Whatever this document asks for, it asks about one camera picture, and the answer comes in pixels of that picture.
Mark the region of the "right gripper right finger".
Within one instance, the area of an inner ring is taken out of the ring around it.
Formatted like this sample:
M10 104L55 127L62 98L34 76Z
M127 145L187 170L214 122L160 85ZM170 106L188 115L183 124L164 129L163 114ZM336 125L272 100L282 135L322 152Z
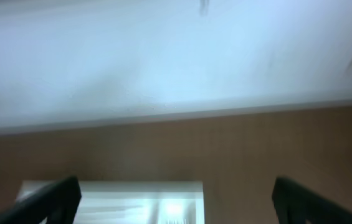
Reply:
M287 177L277 177L272 201L279 224L352 224L352 213Z

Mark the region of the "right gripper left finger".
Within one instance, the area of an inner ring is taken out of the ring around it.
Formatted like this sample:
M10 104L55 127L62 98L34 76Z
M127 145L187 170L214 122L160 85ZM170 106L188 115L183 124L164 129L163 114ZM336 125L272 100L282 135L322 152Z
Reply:
M48 184L0 213L0 224L73 224L82 198L78 178Z

